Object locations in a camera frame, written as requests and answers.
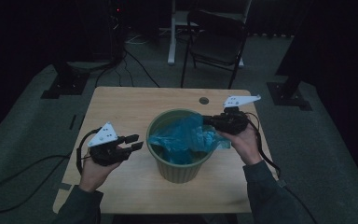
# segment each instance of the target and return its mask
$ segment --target trash can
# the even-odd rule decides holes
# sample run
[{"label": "trash can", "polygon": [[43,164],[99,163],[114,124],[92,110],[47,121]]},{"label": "trash can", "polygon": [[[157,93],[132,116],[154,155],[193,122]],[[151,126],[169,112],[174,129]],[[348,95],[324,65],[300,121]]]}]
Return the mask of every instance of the trash can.
[{"label": "trash can", "polygon": [[147,128],[146,143],[150,153],[156,159],[158,170],[161,175],[170,182],[181,184],[192,180],[196,177],[200,167],[212,155],[213,151],[201,152],[191,151],[193,162],[190,164],[174,164],[163,159],[164,148],[161,146],[151,145],[148,141],[149,136],[153,135],[156,130],[164,128],[178,119],[188,117],[192,114],[198,114],[189,109],[173,109],[165,111],[155,117]]}]

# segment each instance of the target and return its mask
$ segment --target white plastic mount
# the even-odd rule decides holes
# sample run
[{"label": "white plastic mount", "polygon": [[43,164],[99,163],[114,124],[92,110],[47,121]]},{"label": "white plastic mount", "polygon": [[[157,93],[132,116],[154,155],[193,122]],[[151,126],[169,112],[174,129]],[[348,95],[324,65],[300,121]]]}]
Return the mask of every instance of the white plastic mount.
[{"label": "white plastic mount", "polygon": [[110,122],[106,122],[105,125],[101,128],[100,131],[95,134],[95,136],[89,140],[89,147],[96,147],[108,142],[113,142],[117,140],[117,134],[115,129]]},{"label": "white plastic mount", "polygon": [[260,95],[257,96],[228,96],[226,101],[223,103],[223,107],[234,107],[240,105],[246,105],[254,101],[261,99]]}]

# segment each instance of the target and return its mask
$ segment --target sleeve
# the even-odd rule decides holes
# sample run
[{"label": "sleeve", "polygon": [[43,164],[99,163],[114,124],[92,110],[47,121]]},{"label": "sleeve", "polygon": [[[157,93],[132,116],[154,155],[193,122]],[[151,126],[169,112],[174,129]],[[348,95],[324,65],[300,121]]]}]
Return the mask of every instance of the sleeve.
[{"label": "sleeve", "polygon": [[255,223],[299,223],[291,195],[272,176],[265,161],[243,166]]},{"label": "sleeve", "polygon": [[100,191],[89,193],[76,185],[52,223],[95,223],[102,198]]}]

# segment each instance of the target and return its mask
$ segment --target light wood surface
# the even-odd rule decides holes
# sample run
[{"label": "light wood surface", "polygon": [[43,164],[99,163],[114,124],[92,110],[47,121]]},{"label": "light wood surface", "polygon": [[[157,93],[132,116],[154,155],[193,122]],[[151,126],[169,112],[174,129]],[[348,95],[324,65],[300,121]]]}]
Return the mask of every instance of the light wood surface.
[{"label": "light wood surface", "polygon": [[[78,184],[76,148],[83,136],[111,121],[118,135],[139,134],[144,141],[141,150],[131,154],[99,188],[104,193],[102,213],[109,214],[205,214],[251,212],[247,198],[243,162],[234,148],[216,150],[202,164],[197,176],[185,184],[173,184],[158,172],[155,159],[146,144],[146,130],[158,114],[175,108],[195,110],[202,115],[223,112],[222,103],[229,95],[250,95],[241,90],[164,89],[99,87],[95,90],[74,153],[62,183]],[[209,103],[202,105],[200,97]],[[254,104],[243,105],[241,111],[256,114]],[[262,129],[263,150],[271,159]],[[82,155],[87,152],[85,142]],[[58,212],[70,190],[59,189],[53,211]]]}]

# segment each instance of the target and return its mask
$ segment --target blue plastic bag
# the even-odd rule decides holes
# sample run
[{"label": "blue plastic bag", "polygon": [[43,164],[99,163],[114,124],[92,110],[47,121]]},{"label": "blue plastic bag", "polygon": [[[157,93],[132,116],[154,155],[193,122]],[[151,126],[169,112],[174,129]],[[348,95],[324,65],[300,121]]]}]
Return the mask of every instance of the blue plastic bag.
[{"label": "blue plastic bag", "polygon": [[200,114],[179,119],[149,136],[150,144],[164,147],[163,159],[174,164],[193,162],[191,152],[209,153],[230,148],[229,141],[209,125],[203,125]]}]

